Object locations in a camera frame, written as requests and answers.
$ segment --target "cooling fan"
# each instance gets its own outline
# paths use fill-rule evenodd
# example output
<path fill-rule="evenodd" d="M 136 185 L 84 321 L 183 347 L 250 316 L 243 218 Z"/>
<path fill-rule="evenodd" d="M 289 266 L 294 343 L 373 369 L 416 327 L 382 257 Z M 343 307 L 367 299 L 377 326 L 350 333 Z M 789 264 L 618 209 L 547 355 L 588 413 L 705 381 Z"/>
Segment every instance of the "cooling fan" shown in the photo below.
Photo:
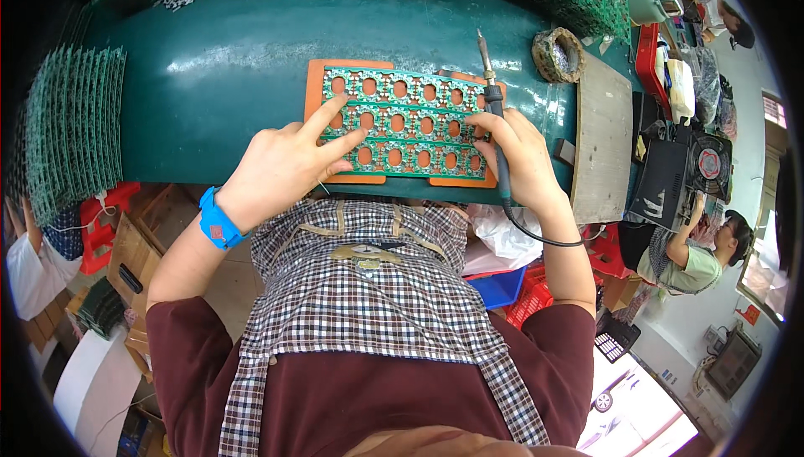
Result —
<path fill-rule="evenodd" d="M 728 201 L 732 176 L 732 142 L 703 132 L 693 132 L 688 159 L 688 185 Z"/>

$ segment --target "green circuit board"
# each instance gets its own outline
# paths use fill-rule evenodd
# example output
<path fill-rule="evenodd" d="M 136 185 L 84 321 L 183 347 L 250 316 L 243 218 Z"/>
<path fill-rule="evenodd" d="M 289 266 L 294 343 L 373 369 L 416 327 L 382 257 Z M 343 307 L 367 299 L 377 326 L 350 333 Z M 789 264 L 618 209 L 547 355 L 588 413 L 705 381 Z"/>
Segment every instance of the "green circuit board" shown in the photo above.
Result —
<path fill-rule="evenodd" d="M 368 136 L 344 174 L 483 180 L 486 161 L 464 119 L 482 111 L 483 85 L 403 70 L 325 67 L 323 99 L 345 91 L 349 102 L 325 129 L 324 141 L 365 127 Z"/>

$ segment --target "soldering iron handle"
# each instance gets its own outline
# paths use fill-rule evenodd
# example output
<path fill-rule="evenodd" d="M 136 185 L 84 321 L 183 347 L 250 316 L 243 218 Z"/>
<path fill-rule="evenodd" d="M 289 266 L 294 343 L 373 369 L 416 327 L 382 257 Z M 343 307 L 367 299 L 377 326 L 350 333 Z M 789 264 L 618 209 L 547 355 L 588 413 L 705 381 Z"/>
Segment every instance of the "soldering iron handle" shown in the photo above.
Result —
<path fill-rule="evenodd" d="M 486 102 L 485 111 L 503 117 L 503 91 L 499 86 L 490 85 L 483 88 L 483 99 Z M 503 149 L 500 149 L 499 145 L 495 145 L 495 150 L 497 151 L 497 188 L 503 200 L 510 199 L 508 159 L 505 157 Z"/>

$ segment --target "teal work table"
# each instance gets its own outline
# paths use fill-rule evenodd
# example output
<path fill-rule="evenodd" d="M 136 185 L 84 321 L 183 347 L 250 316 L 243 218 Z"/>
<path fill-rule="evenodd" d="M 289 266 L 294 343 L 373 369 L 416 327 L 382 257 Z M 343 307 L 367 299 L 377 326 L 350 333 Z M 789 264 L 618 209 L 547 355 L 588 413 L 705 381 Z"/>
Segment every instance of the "teal work table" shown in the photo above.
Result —
<path fill-rule="evenodd" d="M 85 45 L 128 53 L 124 178 L 221 184 L 258 130 L 302 119 L 310 59 L 481 74 L 477 28 L 508 85 L 507 105 L 542 131 L 549 150 L 559 138 L 574 143 L 576 86 L 544 81 L 530 53 L 533 36 L 559 24 L 505 0 L 196 0 L 174 13 L 155 7 L 121 21 L 96 19 Z M 598 45 L 588 50 L 599 56 Z M 603 60 L 641 90 L 627 45 L 615 42 Z M 553 168 L 569 191 L 572 170 L 557 161 Z M 419 178 L 330 190 L 497 202 L 496 190 L 432 187 Z"/>

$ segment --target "white plastic bag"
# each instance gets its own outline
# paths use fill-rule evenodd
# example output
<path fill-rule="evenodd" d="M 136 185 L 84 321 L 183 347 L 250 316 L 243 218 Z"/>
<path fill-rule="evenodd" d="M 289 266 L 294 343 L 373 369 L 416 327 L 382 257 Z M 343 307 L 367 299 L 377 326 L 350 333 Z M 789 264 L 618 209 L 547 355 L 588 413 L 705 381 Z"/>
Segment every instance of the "white plastic bag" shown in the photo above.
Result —
<path fill-rule="evenodd" d="M 544 246 L 520 231 L 508 220 L 503 208 L 496 205 L 472 204 L 467 209 L 474 233 L 487 247 L 470 246 L 466 252 L 464 274 L 490 271 L 513 271 L 537 259 Z M 513 208 L 514 218 L 528 231 L 540 235 L 536 216 L 527 208 Z"/>

